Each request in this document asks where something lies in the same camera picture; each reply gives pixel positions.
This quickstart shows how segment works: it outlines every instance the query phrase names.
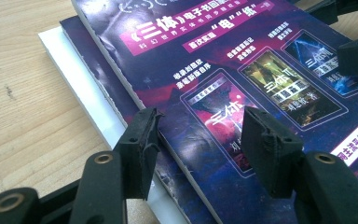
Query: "stack of books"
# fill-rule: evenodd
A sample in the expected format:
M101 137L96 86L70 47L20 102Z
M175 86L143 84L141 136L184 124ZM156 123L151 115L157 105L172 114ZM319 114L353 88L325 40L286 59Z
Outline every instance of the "stack of books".
M43 43L111 147L115 122L165 115L156 177L185 221L296 223L293 200L270 199L241 153L245 106L358 177L358 75L337 64L347 37L283 0L72 1L78 16L54 32L78 55Z

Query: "clamp jaw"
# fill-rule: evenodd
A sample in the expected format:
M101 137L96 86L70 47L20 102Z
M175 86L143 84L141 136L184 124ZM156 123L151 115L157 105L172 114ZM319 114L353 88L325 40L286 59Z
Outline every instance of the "clamp jaw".
M155 108L138 112L113 151L95 153L82 177L39 199L35 189L0 193L0 223L127 223L126 199L147 199L158 149Z
M301 139L267 112L246 107L241 150L272 198L296 192L298 223L358 223L358 180L340 158L304 153Z
M339 15L358 11L358 0L323 0L305 11L330 25L338 21ZM339 46L337 55L341 75L358 75L358 39Z

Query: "purple book cover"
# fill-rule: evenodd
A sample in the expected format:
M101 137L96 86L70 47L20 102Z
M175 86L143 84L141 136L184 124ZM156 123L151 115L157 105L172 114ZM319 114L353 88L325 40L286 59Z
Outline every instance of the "purple book cover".
M219 222L296 222L238 153L243 107L268 111L304 150L358 177L358 75L338 72L350 40L283 0L73 0L105 59L159 130Z
M109 102L122 117L124 124L130 123L139 108L118 80L81 20L72 17L61 21L60 24ZM183 215L191 223L214 223L211 213L191 187L171 154L162 146L160 150L155 170Z

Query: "wood grain surface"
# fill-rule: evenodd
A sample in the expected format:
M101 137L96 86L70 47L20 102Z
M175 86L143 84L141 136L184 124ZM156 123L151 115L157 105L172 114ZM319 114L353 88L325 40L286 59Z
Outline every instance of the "wood grain surface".
M70 0L0 0L0 192L31 187L44 196L108 149L37 36L74 15ZM358 12L333 27L358 38ZM146 214L132 223L140 222L157 221Z

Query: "round hole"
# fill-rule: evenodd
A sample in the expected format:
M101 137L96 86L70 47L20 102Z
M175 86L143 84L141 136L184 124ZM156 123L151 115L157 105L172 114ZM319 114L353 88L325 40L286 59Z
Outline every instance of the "round hole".
M317 153L315 155L316 160L321 161L323 163L326 164L334 164L336 163L336 159L334 159L334 157L332 157L329 154L324 154L324 153Z
M107 162L110 162L113 159L113 156L110 154L102 154L97 156L94 161L97 162L98 164L104 164Z
M20 193L12 193L0 200L0 213L10 211L16 208L24 201L24 195Z
M102 224L104 222L104 218L101 215L93 216L87 220L87 224Z

